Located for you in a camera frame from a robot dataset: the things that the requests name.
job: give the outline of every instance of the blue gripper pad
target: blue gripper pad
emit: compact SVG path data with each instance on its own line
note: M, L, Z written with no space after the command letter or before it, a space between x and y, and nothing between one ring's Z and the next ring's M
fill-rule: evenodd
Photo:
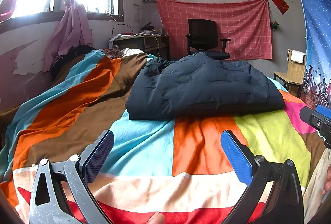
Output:
M239 181L249 187L253 180L252 166L227 131L221 135L221 146Z
M320 104L316 107L316 112L318 112L318 113L322 114L323 116L331 119L331 110L324 107L324 106L322 106L322 105L320 105Z
M110 131L85 164L83 175L83 182L85 185L94 182L113 146L114 134Z

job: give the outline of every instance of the red plaid cloth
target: red plaid cloth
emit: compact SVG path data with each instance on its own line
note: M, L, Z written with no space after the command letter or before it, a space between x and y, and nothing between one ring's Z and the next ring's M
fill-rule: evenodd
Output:
M189 33L189 18L216 22L218 37L231 39L226 45L230 60L270 60L272 57L268 0L219 4L157 0L157 3L169 34L169 52L173 58L187 55L185 36ZM214 50L221 51L222 43Z

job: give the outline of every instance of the folded dark blue jacket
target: folded dark blue jacket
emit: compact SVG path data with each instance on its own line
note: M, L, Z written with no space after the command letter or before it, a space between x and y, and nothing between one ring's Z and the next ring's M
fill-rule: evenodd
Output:
M130 120L251 114L285 107L282 95L246 61L226 62L205 53L171 62L150 60L126 102Z

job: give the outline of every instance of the office chair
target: office chair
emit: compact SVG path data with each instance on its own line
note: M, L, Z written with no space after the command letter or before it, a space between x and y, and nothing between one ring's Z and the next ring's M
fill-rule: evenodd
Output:
M208 51L208 49L218 46L218 33L216 22L206 19L191 18L188 20L189 34L187 37L187 54L192 55L199 52L206 52L206 54L215 60L226 60L230 57L226 53L226 42L231 41L228 38L222 38L222 51Z

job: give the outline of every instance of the red stripe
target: red stripe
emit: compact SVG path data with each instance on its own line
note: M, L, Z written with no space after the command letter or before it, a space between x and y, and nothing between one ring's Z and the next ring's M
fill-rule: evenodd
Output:
M22 189L20 187L17 188L22 197L26 200L27 203L30 204L31 192ZM135 213L120 210L109 205L106 205L102 202L98 202L101 208L104 210L106 215L115 223L121 224L146 224L149 218L155 213ZM79 211L76 203L72 201L68 201L68 204L72 210L73 215L78 220L85 222L82 213ZM255 211L253 212L249 222L252 222L259 218L264 208L265 203L261 202L257 205ZM225 217L230 213L232 207L228 208L201 208L196 209L193 212L179 212L179 213L168 213L161 212L165 217L166 223L171 224L195 224L195 223L203 223L203 224L219 224L221 223Z

